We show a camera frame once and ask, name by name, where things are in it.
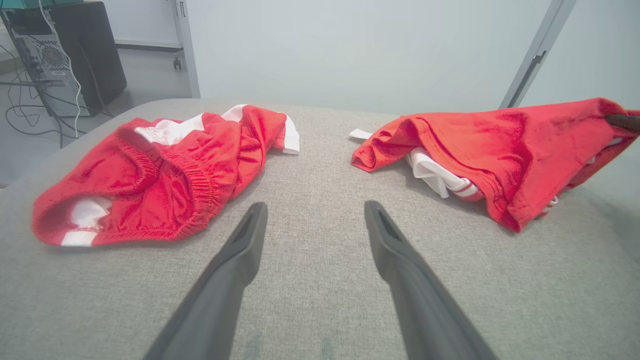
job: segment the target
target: red fabric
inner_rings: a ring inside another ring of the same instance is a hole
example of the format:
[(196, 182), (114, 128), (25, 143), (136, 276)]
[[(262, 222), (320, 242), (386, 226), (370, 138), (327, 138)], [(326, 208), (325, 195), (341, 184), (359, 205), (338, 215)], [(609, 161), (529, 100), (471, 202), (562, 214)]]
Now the red fabric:
[(33, 233), (43, 242), (61, 245), (68, 231), (78, 230), (70, 222), (72, 206), (93, 195), (112, 200), (113, 206), (100, 219), (92, 246), (193, 235), (260, 174), (286, 118), (253, 106), (243, 108), (239, 122), (204, 113), (204, 131), (191, 131), (175, 145), (149, 143), (134, 132), (161, 119), (134, 119), (35, 201)]
[[(590, 99), (410, 115), (379, 129), (353, 153), (352, 164), (371, 172), (423, 146), (434, 161), (482, 191), (495, 221), (519, 233), (565, 186), (583, 183), (635, 140), (637, 135), (613, 128), (604, 117), (639, 112)], [(614, 136), (624, 139), (605, 149)], [(585, 166), (594, 156), (596, 162)]]

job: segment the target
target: gray floor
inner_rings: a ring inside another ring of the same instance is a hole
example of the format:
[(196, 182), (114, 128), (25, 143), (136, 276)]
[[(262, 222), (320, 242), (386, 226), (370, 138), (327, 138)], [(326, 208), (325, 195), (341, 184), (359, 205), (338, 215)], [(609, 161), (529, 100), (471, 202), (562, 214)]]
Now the gray floor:
[[(120, 49), (118, 52), (127, 77), (127, 88), (108, 105), (114, 115), (150, 101), (191, 97), (184, 59), (182, 70), (174, 70), (172, 53), (125, 49)], [(12, 81), (14, 78), (15, 72), (0, 74), (0, 81)], [(0, 87), (0, 117), (11, 106), (6, 96), (8, 90), (8, 86)], [(17, 86), (11, 89), (14, 104), (18, 104), (19, 91)], [(22, 104), (42, 105), (39, 99), (29, 98), (27, 88), (22, 89), (21, 99)], [(57, 129), (57, 125), (47, 116), (43, 108), (25, 108), (24, 113), (26, 115), (39, 113), (40, 120), (35, 127), (30, 127), (23, 117), (18, 117), (10, 111), (9, 120), (20, 130), (39, 133)], [(29, 117), (31, 123), (35, 123), (35, 120), (36, 117)], [(88, 132), (107, 120), (109, 117), (101, 114), (96, 117), (81, 117), (78, 120), (78, 129)], [(66, 129), (65, 132), (74, 135), (71, 129)], [(73, 139), (65, 138), (64, 144), (71, 141)], [(0, 119), (0, 184), (16, 181), (29, 168), (37, 167), (59, 149), (60, 138), (57, 133), (40, 136), (23, 135), (13, 130), (5, 119)]]

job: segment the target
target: gray table surface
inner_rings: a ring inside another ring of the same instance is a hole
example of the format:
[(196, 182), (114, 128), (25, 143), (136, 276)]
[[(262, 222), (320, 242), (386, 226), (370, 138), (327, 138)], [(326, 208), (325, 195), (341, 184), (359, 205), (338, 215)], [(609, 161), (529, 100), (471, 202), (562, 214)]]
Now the gray table surface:
[(358, 143), (348, 133), (373, 131), (393, 115), (254, 103), (294, 120), (301, 153), (270, 153), (262, 175), (207, 230), (178, 243), (93, 249), (52, 247), (31, 234), (33, 201), (118, 125), (186, 120), (234, 104), (138, 106), (0, 192), (1, 359), (142, 358), (257, 201), (269, 206), (267, 235), (232, 359), (405, 359), (369, 248), (369, 199), (386, 207), (500, 358), (637, 359), (637, 213), (578, 189), (513, 234), (481, 202), (440, 199), (403, 162), (372, 174), (351, 166)]

